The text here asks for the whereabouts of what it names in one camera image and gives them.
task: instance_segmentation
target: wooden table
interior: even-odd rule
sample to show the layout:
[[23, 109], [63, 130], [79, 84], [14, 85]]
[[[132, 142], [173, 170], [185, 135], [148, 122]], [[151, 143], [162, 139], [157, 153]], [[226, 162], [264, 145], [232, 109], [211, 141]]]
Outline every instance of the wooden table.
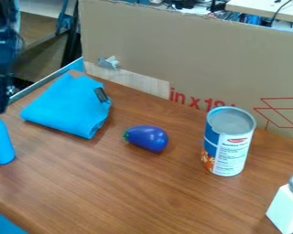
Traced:
[[[0, 212], [30, 233], [278, 233], [266, 210], [293, 175], [293, 140], [257, 130], [246, 169], [220, 177], [200, 162], [205, 113], [103, 81], [114, 107], [90, 141], [3, 116], [18, 158], [0, 166]], [[162, 154], [128, 144], [138, 124], [168, 131]]]
[[[275, 3], [275, 0], [231, 0], [226, 4], [226, 10], [271, 18], [287, 1]], [[293, 22], [293, 0], [279, 11], [276, 19]]]

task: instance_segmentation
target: tin can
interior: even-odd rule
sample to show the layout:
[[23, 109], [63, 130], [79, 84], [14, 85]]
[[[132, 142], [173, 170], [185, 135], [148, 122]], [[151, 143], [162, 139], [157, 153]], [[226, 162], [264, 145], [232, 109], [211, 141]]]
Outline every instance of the tin can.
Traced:
[[206, 117], [201, 160], [218, 176], [236, 176], [244, 170], [255, 131], [255, 118], [236, 107], [218, 107]]

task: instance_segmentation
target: white salt shaker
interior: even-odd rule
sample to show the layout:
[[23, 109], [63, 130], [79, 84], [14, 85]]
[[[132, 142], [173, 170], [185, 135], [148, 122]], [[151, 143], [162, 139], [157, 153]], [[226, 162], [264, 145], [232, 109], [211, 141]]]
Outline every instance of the white salt shaker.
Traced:
[[293, 176], [279, 188], [266, 215], [283, 234], [293, 233]]

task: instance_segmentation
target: blue cloth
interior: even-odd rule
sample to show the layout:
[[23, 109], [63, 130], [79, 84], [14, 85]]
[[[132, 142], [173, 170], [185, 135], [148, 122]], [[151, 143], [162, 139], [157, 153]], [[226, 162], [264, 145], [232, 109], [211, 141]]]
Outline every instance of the blue cloth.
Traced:
[[102, 128], [112, 105], [110, 98], [100, 102], [94, 92], [97, 88], [103, 88], [102, 83], [66, 73], [20, 115], [27, 121], [91, 139]]
[[27, 234], [23, 229], [0, 214], [0, 234]]

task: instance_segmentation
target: toy eggplant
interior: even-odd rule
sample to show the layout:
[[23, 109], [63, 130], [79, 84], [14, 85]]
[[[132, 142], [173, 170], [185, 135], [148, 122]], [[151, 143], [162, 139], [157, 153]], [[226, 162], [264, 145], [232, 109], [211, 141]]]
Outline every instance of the toy eggplant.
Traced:
[[168, 145], [168, 134], [154, 126], [137, 126], [125, 131], [124, 138], [131, 144], [153, 153], [160, 153]]

